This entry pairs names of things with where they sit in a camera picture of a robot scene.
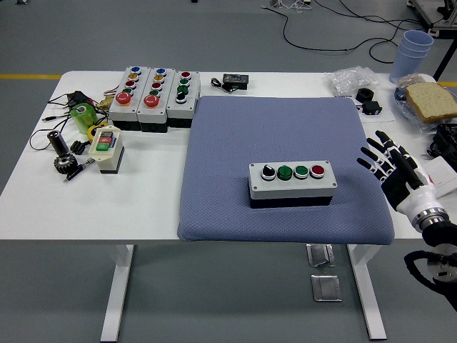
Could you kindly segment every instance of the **plastic cup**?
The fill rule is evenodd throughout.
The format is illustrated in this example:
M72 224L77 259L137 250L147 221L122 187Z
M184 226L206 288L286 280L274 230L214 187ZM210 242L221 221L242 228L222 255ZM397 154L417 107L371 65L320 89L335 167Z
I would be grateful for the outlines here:
M395 84L401 77L414 74L426 56L427 55L420 57L409 56L401 52L399 49L397 51L397 56L393 61L391 75L388 77L389 81Z
M404 33L401 43L409 49L428 51L433 44L433 38L426 32L409 30Z
M430 50L430 47L425 50L425 51L418 51L414 49L410 49L407 46L404 46L403 43L400 43L398 46L398 50L403 52L405 55L412 56L412 57L424 57L427 56L428 50Z

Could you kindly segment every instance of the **blue pad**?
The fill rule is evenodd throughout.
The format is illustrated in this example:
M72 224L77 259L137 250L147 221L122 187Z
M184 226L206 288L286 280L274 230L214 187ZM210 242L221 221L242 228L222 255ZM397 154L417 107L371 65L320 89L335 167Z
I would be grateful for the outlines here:
M379 181L356 159L367 146L345 98L205 96L192 122L178 236L326 244L390 244L392 219ZM329 160L338 182L330 205L252 209L248 166Z

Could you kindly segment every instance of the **yellow floor line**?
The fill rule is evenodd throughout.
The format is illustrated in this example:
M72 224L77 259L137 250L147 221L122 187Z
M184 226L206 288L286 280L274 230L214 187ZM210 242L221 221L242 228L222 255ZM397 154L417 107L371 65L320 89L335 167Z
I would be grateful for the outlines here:
M443 87L457 87L457 82L441 82L441 81L438 81L438 84L440 84Z
M59 80L61 75L43 75L43 74L0 74L0 79L8 80Z

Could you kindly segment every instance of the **robotic hand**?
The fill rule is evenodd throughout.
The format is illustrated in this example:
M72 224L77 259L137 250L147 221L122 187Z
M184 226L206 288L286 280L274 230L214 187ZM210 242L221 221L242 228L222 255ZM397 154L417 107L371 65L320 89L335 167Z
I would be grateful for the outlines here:
M420 163L384 132L377 131L376 136L381 144L371 138L367 142L383 157L362 147L374 165L360 158L357 162L374 174L392 208L405 214L433 247L432 252L417 251L405 256L409 272L424 286L444 295L457 311L457 225L449 221L446 210L436 201L435 185ZM427 259L433 282L419 272L415 265L418 259Z

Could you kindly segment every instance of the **table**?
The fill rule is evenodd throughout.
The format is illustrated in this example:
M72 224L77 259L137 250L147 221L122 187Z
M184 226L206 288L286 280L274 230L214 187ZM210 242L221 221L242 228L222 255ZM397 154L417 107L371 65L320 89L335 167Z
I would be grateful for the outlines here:
M81 90L100 101L104 98L103 92L114 88L122 74L122 71L70 71L62 76L51 98ZM333 96L324 74L245 74L249 74L248 90L238 90L231 96ZM211 77L221 78L222 73L201 73L201 96L226 96L227 93L211 86ZM367 121L363 123L366 136L375 137L378 129L385 131L412 155L426 159L424 152L431 136L414 131L398 114L393 101L394 85L388 81L388 74L378 74L378 77L379 84L371 89L384 108L381 113L386 116L363 120ZM48 104L41 118L63 112L60 106ZM36 129L50 126L39 120ZM71 121L62 136L67 144L85 140ZM2 242L106 244L116 262L116 270L102 341L117 340L134 244L178 239L176 228L188 139L188 129L170 128L167 134L125 131L126 153L119 174L100 174L96 166L91 166L67 184L52 166L56 156L53 149L35 151L27 145L0 196ZM32 142L37 147L47 145L46 134L34 137ZM455 195L448 194L440 202L455 222ZM405 216L393 210L391 216L396 239L421 239ZM379 248L348 247L372 339L386 338L366 266Z

